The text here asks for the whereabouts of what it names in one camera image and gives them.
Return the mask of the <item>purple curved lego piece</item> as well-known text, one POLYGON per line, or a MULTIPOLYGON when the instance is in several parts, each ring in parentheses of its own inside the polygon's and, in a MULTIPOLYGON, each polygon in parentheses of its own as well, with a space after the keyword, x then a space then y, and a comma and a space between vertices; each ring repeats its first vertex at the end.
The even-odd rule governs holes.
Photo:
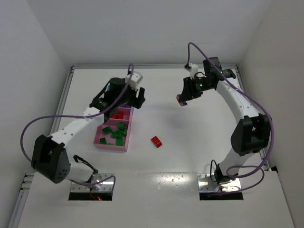
POLYGON ((176 99, 177 99, 177 101, 178 101, 178 103, 179 103, 180 106, 186 106, 186 105, 187 105, 187 102, 186 102, 186 101, 182 101, 182 100, 180 99, 180 95, 177 95, 177 96, 176 96, 176 99))

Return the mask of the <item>green square lego brick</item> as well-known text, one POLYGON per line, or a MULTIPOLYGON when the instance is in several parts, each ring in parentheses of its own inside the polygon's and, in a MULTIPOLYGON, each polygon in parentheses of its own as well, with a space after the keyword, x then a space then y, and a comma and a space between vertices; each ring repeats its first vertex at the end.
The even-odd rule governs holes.
POLYGON ((118 130, 123 132, 125 130, 125 124, 124 123, 119 123, 118 124, 118 130))

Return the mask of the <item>green lego plate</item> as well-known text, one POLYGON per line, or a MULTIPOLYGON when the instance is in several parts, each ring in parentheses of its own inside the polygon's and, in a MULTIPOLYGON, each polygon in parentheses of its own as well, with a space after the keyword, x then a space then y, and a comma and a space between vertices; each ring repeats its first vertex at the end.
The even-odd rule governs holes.
POLYGON ((126 136, 126 134, 122 131, 119 131, 119 130, 111 133, 111 137, 116 138, 116 139, 117 138, 123 138, 125 136, 126 136))

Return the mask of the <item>red curved lego brick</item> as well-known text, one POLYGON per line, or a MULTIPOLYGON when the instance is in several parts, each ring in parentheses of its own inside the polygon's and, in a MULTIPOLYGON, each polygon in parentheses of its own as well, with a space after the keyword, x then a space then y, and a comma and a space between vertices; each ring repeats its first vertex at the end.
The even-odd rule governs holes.
POLYGON ((155 145, 156 148, 159 148, 162 146, 162 142, 160 141, 160 139, 157 136, 154 136, 153 138, 151 138, 151 141, 155 145))

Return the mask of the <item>green two-stud lego brick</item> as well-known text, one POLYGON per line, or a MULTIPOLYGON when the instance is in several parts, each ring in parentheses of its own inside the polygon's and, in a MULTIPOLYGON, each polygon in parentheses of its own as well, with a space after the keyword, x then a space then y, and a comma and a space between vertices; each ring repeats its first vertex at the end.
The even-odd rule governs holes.
POLYGON ((100 138, 100 140, 99 140, 99 141, 100 141, 100 143, 101 143, 101 144, 107 144, 107 141, 106 141, 106 139, 105 139, 105 138, 100 138))

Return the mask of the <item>red flower lego piece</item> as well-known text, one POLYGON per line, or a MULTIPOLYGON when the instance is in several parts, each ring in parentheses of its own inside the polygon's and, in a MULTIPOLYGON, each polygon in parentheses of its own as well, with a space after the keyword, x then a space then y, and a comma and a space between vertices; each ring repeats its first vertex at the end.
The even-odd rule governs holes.
POLYGON ((118 118, 118 114, 114 114, 113 116, 110 117, 111 119, 117 119, 118 118))

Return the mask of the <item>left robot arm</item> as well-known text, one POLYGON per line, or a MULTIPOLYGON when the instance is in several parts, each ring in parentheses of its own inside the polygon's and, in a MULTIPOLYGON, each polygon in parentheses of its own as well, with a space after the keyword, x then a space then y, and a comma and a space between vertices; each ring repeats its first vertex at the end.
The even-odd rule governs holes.
POLYGON ((111 78, 81 116, 49 136, 39 136, 34 144, 32 168, 55 184, 67 179, 89 185, 98 171, 76 155, 73 148, 91 130, 116 114, 120 106, 141 108, 145 101, 145 89, 139 87, 142 79, 140 73, 111 78))

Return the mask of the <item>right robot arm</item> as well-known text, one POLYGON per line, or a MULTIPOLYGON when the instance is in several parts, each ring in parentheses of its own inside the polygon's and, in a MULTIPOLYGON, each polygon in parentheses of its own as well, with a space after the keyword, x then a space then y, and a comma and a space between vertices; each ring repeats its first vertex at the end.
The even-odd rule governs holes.
POLYGON ((219 59, 212 57, 203 61, 202 77, 196 64, 187 63, 185 69, 189 77, 183 79, 183 90, 177 95, 181 106, 187 101, 199 98, 207 90, 217 91, 236 120, 231 135, 231 150, 225 159, 216 165, 212 180, 217 184, 228 182, 238 175, 240 167, 255 153, 268 146, 270 123, 265 114, 260 113, 242 95, 237 76, 232 69, 222 69, 219 59))

